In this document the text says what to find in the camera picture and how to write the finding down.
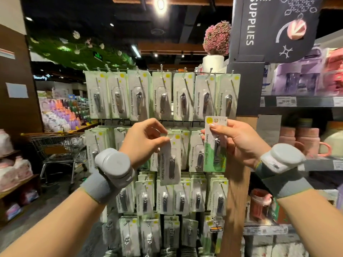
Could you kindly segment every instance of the left hand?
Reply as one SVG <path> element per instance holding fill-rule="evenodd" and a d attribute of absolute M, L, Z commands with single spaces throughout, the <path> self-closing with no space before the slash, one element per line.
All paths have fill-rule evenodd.
<path fill-rule="evenodd" d="M 127 154 L 132 168 L 137 169 L 151 157 L 153 152 L 158 152 L 158 148 L 170 141 L 169 137 L 160 136 L 161 133 L 168 132 L 155 118 L 135 123 L 128 130 L 119 151 Z"/>

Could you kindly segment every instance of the brown wall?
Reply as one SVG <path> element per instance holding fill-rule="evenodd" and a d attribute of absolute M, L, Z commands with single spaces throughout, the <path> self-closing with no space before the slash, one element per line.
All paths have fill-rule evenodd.
<path fill-rule="evenodd" d="M 25 35 L 0 25 L 0 49 L 15 53 L 15 60 L 0 56 L 0 129 L 21 149 L 21 133 L 43 131 Z M 9 98 L 6 83 L 26 85 L 28 98 Z"/>

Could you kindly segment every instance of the wooden post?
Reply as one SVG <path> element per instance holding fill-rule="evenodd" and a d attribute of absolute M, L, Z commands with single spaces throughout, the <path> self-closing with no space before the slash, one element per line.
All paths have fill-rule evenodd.
<path fill-rule="evenodd" d="M 256 129 L 257 117 L 237 117 L 238 121 Z M 222 245 L 218 257 L 241 257 L 245 208 L 250 180 L 250 168 L 228 155 L 225 177 L 229 180 Z"/>

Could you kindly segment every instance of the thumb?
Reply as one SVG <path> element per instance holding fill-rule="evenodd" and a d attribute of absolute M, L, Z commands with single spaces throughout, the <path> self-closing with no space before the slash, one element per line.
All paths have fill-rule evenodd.
<path fill-rule="evenodd" d="M 239 134 L 238 129 L 223 125 L 210 124 L 210 129 L 217 134 L 223 134 L 230 138 L 235 138 Z"/>
<path fill-rule="evenodd" d="M 165 145 L 169 141 L 170 141 L 170 138 L 167 136 L 161 136 L 159 138 L 152 140 L 155 149 L 162 147 L 163 145 Z"/>

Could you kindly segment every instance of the hand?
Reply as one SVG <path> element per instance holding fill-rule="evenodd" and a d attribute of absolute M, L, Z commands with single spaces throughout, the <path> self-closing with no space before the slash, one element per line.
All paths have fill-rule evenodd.
<path fill-rule="evenodd" d="M 260 157 L 271 149 L 257 132 L 244 122 L 228 119 L 227 126 L 210 124 L 210 129 L 214 133 L 226 135 L 227 153 L 250 168 L 255 168 Z"/>
<path fill-rule="evenodd" d="M 135 123 L 128 130 L 119 151 L 127 154 L 132 167 L 137 169 L 151 157 L 153 152 L 158 152 L 159 147 L 169 142 L 170 138 L 160 136 L 161 133 L 168 132 L 155 118 Z"/>

